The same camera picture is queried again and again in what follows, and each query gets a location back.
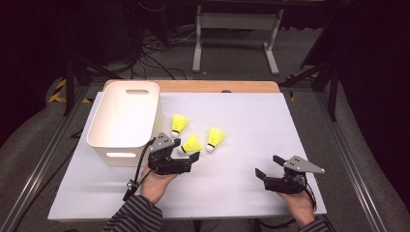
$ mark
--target striped sleeve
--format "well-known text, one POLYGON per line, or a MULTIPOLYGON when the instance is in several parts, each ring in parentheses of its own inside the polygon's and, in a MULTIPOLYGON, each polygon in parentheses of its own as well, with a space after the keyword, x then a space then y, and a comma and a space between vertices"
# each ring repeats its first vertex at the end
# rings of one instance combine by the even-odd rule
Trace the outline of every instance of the striped sleeve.
POLYGON ((299 232, 328 232, 331 231, 329 227, 321 219, 317 219, 305 228, 299 230, 299 232))
POLYGON ((102 231, 157 232, 161 229, 162 211, 151 201, 133 195, 108 221, 102 231))

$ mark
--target black equipment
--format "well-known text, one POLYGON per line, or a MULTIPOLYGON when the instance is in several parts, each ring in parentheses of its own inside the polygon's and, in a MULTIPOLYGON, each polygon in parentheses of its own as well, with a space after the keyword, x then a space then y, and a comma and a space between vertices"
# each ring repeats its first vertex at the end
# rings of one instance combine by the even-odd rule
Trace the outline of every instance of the black equipment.
POLYGON ((141 183, 151 172, 148 172, 145 176, 136 180, 145 151, 150 145, 152 145, 152 147, 150 155, 148 157, 148 167, 151 168, 151 171, 154 171, 159 175, 182 174, 184 172, 190 172, 191 165, 199 160, 199 152, 190 155, 190 157, 187 159, 173 159, 171 157, 172 151, 174 148, 181 145, 181 139, 176 138, 175 140, 172 140, 165 133, 160 132, 157 138, 154 138, 145 145, 136 169, 135 179, 130 180, 127 183, 128 189, 126 194, 124 195, 124 201, 127 201, 132 195, 135 194, 141 183))
POLYGON ((283 166, 284 175, 282 178, 267 177, 265 173, 255 168, 256 177, 263 181, 265 190, 297 194, 307 188, 306 172, 325 173, 325 169, 297 156, 289 160, 274 156, 274 162, 283 166))

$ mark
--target yellow shuttlecock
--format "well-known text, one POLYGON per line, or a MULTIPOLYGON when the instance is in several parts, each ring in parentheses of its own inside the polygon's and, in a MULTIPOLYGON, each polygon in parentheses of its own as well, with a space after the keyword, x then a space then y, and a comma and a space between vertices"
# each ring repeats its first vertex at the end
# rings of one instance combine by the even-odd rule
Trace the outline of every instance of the yellow shuttlecock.
POLYGON ((210 128, 208 136, 208 144, 205 147, 207 152, 213 152, 215 147, 220 144, 221 141, 226 137, 225 131, 218 128, 210 128))
POLYGON ((171 136, 177 138, 181 130, 187 125, 190 121, 187 117, 181 114, 174 114, 172 116, 172 132, 171 136))
POLYGON ((178 148, 178 153, 180 155, 183 155, 183 154, 188 153, 188 152, 197 152, 197 151, 200 151, 200 150, 202 150, 202 145, 199 142, 196 135, 193 134, 188 138, 187 142, 185 142, 184 145, 182 145, 178 148))

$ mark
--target wooden table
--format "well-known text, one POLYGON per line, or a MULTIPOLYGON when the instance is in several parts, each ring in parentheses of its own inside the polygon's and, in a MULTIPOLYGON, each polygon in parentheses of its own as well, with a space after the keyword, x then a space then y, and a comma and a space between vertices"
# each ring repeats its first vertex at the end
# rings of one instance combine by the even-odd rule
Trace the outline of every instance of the wooden table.
MULTIPOLYGON (((112 79, 106 81, 103 89, 115 81, 135 81, 112 79)), ((160 85, 165 93, 280 93, 273 81, 228 81, 228 80, 147 80, 160 85)))

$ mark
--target white paper sheet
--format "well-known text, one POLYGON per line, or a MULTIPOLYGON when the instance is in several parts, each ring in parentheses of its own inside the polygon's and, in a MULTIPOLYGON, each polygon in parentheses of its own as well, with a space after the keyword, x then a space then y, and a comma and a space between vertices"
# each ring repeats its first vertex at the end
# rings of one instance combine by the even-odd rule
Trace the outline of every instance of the white paper sheet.
MULTIPOLYGON (((48 219, 107 219, 124 203, 126 183, 133 179, 136 169, 106 165, 85 139, 101 96, 98 93, 48 219)), ((201 151, 191 172, 170 184, 158 204, 164 218, 289 214, 282 199, 265 190, 254 173, 259 168, 268 176, 282 177, 283 168, 273 162, 273 155, 285 160, 295 155, 307 158, 283 94, 161 93, 161 105, 163 131, 168 135, 174 113, 190 118, 181 132, 182 143, 195 133, 205 147, 210 127, 227 134, 213 153, 201 151)), ((184 156, 174 149, 172 157, 184 156)), ((308 173, 307 179, 317 200, 316 213, 326 214, 313 175, 308 173)))

